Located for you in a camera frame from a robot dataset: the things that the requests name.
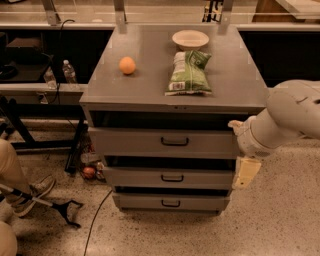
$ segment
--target plastic bottle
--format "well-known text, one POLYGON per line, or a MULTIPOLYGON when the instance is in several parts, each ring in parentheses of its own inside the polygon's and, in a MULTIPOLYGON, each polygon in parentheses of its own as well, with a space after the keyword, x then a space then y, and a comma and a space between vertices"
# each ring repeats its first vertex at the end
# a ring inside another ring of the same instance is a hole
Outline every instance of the plastic bottle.
POLYGON ((63 61, 62 71, 71 90, 79 89, 76 72, 68 60, 63 61))
POLYGON ((57 89, 57 80, 53 74, 53 71, 51 67, 49 67, 43 75, 44 80, 46 81, 48 87, 50 90, 56 90, 57 89))

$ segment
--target green snack bag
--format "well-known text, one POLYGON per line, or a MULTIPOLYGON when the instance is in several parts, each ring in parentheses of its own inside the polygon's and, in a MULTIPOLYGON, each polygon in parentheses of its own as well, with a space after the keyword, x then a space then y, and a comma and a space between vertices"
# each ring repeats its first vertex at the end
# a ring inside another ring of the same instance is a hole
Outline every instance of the green snack bag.
POLYGON ((211 54, 199 51, 177 52, 174 71, 165 95, 211 94, 204 69, 211 54))

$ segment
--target floor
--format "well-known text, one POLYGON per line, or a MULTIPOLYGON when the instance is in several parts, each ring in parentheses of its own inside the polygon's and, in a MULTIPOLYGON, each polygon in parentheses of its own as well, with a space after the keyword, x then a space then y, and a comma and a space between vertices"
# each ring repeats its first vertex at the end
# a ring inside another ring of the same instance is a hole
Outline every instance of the floor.
MULTIPOLYGON (((73 133, 69 123, 27 125, 39 139, 73 133)), ((18 137, 13 134, 9 140, 18 137)), ((23 256, 320 255, 319 148, 313 139, 283 146, 263 163, 247 189, 233 191, 220 216, 120 212, 112 196, 106 198, 110 188, 105 183, 64 172, 68 151, 20 152, 30 182, 47 174, 56 178, 47 200, 84 204, 71 214, 82 227, 68 226, 56 210, 40 204, 19 219, 5 201, 0 203, 0 220, 13 227, 23 256)))

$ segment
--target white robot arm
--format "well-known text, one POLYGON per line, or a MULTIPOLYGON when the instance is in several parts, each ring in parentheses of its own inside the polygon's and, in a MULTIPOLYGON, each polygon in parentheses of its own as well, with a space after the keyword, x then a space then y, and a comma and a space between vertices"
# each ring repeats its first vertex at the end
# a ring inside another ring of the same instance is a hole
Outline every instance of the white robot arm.
POLYGON ((320 82, 290 80, 270 89, 267 107, 245 122, 231 121, 240 150, 264 159, 279 146, 308 136, 320 139, 320 82))

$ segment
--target metal pole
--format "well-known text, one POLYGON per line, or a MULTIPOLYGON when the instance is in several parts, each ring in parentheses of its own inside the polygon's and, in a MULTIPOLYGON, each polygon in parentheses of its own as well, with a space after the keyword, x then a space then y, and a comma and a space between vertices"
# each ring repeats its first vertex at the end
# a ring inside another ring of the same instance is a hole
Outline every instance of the metal pole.
POLYGON ((113 0, 114 10, 116 14, 116 23, 123 25, 127 22, 126 11, 124 9, 124 0, 113 0))
POLYGON ((233 0, 224 0, 222 8, 222 24, 230 24, 233 0))
POLYGON ((42 0, 42 5, 44 7, 44 10, 46 11, 49 25, 56 26, 61 23, 59 14, 52 0, 42 0))

